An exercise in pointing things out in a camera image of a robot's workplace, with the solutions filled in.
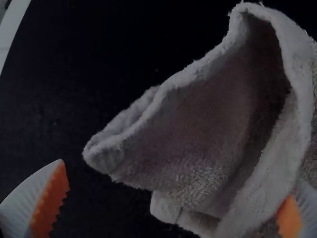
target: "gray towel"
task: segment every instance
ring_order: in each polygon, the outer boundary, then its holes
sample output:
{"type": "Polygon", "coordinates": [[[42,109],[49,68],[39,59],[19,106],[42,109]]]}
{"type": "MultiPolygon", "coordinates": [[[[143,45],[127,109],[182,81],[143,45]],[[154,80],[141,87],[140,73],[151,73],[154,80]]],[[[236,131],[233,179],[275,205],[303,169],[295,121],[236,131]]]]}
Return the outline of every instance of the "gray towel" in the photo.
{"type": "Polygon", "coordinates": [[[274,217],[305,154],[303,177],[317,180],[315,66],[316,44],[295,22],[238,4],[223,41],[117,115],[84,159],[152,190],[164,222],[203,238],[248,235],[274,217]]]}

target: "towel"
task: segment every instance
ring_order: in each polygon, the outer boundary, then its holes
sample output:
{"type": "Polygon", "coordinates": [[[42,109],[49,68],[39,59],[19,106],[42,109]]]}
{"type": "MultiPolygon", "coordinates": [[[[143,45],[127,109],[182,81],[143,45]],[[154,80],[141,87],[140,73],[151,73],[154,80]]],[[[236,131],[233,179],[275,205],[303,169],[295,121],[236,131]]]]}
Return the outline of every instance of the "towel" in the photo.
{"type": "Polygon", "coordinates": [[[317,184],[316,43],[261,4],[229,16],[218,46],[147,90],[83,151],[113,181],[153,191],[155,217],[203,238],[275,232],[268,222],[298,177],[317,184]]]}

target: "black surface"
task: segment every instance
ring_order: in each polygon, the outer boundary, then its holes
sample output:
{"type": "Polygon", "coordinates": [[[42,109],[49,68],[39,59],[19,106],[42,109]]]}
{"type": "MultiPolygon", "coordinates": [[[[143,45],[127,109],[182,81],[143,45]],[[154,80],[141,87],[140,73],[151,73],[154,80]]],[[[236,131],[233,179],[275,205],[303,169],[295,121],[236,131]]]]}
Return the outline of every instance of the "black surface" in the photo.
{"type": "MultiPolygon", "coordinates": [[[[149,192],[111,183],[81,152],[144,90],[218,44],[237,2],[32,0],[0,77],[0,201],[62,158],[71,192],[52,237],[190,237],[150,216],[149,192]]],[[[264,4],[315,35],[314,8],[264,4]]]]}

